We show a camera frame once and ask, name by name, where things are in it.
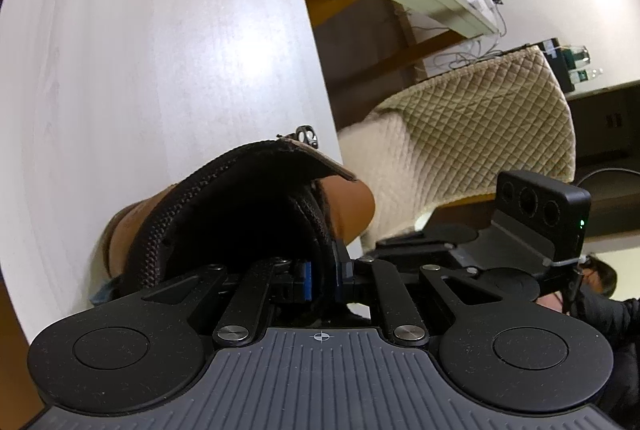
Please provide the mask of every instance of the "wood grain surface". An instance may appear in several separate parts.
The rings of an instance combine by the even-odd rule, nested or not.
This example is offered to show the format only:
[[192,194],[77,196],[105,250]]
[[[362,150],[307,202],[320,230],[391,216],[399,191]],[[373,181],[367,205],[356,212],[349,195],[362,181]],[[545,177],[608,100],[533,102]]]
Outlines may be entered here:
[[339,148],[304,0],[4,0],[0,262],[27,339],[87,307],[121,207],[239,144]]

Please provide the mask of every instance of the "cable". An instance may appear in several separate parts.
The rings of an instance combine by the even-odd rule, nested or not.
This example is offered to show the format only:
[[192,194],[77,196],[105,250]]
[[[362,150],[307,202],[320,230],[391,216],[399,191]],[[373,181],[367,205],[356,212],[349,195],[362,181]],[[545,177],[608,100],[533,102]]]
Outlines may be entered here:
[[592,177],[596,174],[601,174],[602,172],[623,172],[625,174],[633,174],[640,176],[640,172],[638,170],[632,170],[631,168],[599,168],[594,170],[593,172],[589,172],[582,179],[580,179],[577,183],[574,183],[574,186],[580,186],[583,182],[585,182],[589,177]]

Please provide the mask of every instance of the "brown leather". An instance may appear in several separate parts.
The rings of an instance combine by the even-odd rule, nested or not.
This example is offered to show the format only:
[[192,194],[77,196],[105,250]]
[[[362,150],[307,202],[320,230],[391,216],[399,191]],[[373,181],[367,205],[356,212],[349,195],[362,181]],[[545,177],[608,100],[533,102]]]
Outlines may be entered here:
[[[349,244],[366,229],[373,218],[376,209],[373,194],[362,181],[347,181],[340,176],[320,179],[320,185],[329,204],[334,236]],[[108,248],[104,253],[111,277],[124,272],[129,247],[142,222],[174,186],[124,208],[111,219],[101,242],[103,247]]]

